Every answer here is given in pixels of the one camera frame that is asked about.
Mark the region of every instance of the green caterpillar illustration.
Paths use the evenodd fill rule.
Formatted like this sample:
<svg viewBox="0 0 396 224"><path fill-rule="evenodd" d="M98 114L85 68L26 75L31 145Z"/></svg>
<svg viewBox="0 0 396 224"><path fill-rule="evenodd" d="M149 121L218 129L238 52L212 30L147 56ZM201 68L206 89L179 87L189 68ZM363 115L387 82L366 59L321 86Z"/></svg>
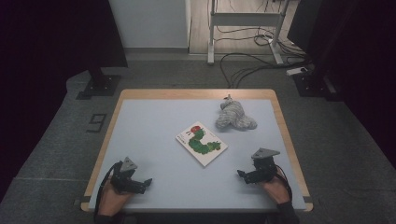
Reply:
<svg viewBox="0 0 396 224"><path fill-rule="evenodd" d="M191 128L191 133L194 136L189 141L189 146L194 151L205 155L213 150L220 150L220 142L209 142L206 145L201 143L201 139L204 137L205 132L200 126L194 126Z"/></svg>

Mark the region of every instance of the children's book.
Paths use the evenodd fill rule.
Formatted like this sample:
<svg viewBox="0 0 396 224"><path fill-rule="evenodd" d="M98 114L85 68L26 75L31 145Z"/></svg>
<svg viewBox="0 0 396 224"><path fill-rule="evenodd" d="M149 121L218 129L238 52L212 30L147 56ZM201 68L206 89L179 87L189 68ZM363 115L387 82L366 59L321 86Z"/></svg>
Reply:
<svg viewBox="0 0 396 224"><path fill-rule="evenodd" d="M178 134L176 139L203 166L207 166L228 147L199 121Z"/></svg>

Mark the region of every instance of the gray stuffed animal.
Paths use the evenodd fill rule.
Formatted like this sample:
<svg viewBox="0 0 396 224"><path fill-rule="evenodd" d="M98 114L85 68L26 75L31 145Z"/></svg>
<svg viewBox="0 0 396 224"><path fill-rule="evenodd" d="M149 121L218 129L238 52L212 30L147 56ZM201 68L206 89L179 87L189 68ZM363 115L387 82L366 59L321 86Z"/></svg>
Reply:
<svg viewBox="0 0 396 224"><path fill-rule="evenodd" d="M256 121L245 115L241 103L234 101L230 95L220 107L221 113L216 120L218 128L225 128L230 123L238 129L255 129L257 127Z"/></svg>

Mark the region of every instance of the wooden table edge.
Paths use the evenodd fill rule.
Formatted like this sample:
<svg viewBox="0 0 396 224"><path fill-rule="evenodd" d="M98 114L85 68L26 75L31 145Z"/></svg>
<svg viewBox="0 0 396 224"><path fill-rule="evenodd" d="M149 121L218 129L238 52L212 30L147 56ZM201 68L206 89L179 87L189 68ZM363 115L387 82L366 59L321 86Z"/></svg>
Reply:
<svg viewBox="0 0 396 224"><path fill-rule="evenodd" d="M113 116L108 125L105 139L103 141L102 147L99 151L96 163L94 165L92 175L88 186L84 193L84 202L81 203L81 210L86 212L91 212L88 208L89 200L91 198L94 185L96 183L97 176L99 175L100 168L102 166L103 158L106 154L107 146L113 133L114 126L117 121L118 114L120 113L120 108L123 100L126 99L223 99L227 97L228 94L231 95L235 100L238 99L269 99L274 109L274 114L276 116L276 122L279 126L279 130L282 134L283 141L285 143L285 148L288 152L290 164L292 170L296 176L297 184L300 191L303 194L306 209L305 211L311 211L313 209L313 204L310 202L310 194L308 187L306 186L303 171L301 169L300 163L298 161L297 155L294 150L293 143L291 142L291 137L289 134L286 121L283 117L282 110L280 108L279 101L277 100L276 93L269 89L249 89L249 90L231 90L231 89L134 89L134 90L124 90L120 94L120 98L117 101L117 105L114 109Z"/></svg>

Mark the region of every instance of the gray carpet tile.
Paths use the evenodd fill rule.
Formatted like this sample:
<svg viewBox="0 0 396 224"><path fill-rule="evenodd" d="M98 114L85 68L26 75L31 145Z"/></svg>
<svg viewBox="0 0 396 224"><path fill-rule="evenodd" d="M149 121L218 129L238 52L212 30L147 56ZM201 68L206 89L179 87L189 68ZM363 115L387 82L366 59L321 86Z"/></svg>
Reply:
<svg viewBox="0 0 396 224"><path fill-rule="evenodd" d="M232 58L224 69L231 77L258 65ZM122 90L227 88L219 62L209 66L205 59L146 57L129 66L103 69L121 76L113 96L77 100L89 74L67 81L62 106L0 205L1 223L92 223L92 215L73 203L82 198ZM276 91L315 206L299 214L302 223L396 223L396 172L343 102L300 97L286 69L258 71L239 88ZM99 133L87 132L97 128L90 124L93 114L106 114ZM21 211L17 217L15 210ZM145 223L157 220L142 218Z"/></svg>

